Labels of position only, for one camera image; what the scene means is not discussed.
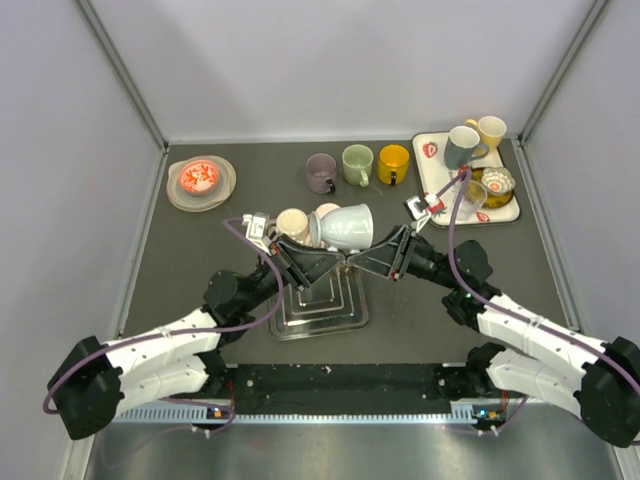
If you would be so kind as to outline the yellow ceramic mug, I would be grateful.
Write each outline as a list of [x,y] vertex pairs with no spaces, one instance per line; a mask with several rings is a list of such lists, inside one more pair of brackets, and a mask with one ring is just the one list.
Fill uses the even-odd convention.
[[386,145],[379,152],[378,178],[384,184],[396,186],[406,178],[409,165],[410,154],[405,147]]

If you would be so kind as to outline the light green ceramic mug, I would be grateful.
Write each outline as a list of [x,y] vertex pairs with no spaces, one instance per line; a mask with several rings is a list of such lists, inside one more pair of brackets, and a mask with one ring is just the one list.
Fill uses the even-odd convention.
[[342,167],[347,183],[366,188],[370,184],[374,154],[362,144],[346,147],[342,153]]

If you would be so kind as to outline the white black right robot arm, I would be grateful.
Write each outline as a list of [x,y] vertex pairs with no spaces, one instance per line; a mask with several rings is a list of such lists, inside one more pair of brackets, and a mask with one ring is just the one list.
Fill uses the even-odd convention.
[[450,243],[441,254],[407,225],[347,258],[348,264],[397,281],[404,275],[449,289],[449,316],[493,342],[468,360],[466,380],[476,394],[496,389],[543,400],[578,417],[607,443],[639,443],[639,348],[564,328],[519,305],[488,283],[493,270],[481,245]]

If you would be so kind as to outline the purple ceramic mug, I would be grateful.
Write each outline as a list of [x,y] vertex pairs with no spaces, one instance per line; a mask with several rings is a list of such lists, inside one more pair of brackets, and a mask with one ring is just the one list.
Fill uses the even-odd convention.
[[317,153],[306,161],[306,177],[309,189],[317,194],[334,194],[338,165],[327,153]]

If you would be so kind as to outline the light grey ceramic mug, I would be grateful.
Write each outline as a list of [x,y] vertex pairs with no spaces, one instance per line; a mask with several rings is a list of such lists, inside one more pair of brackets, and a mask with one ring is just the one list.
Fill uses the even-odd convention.
[[336,250],[365,250],[373,244],[372,212],[366,204],[334,209],[322,217],[312,212],[309,230],[314,248],[325,245]]

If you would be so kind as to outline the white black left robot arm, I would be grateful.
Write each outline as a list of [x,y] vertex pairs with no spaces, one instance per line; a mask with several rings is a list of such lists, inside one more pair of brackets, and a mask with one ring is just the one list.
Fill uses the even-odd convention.
[[249,274],[214,273],[202,305],[172,323],[105,343],[94,336],[78,341],[47,384],[44,412],[80,440],[148,402],[220,394],[227,374],[217,352],[260,325],[252,311],[288,285],[313,285],[346,260],[335,247],[306,247],[288,237],[258,255]]

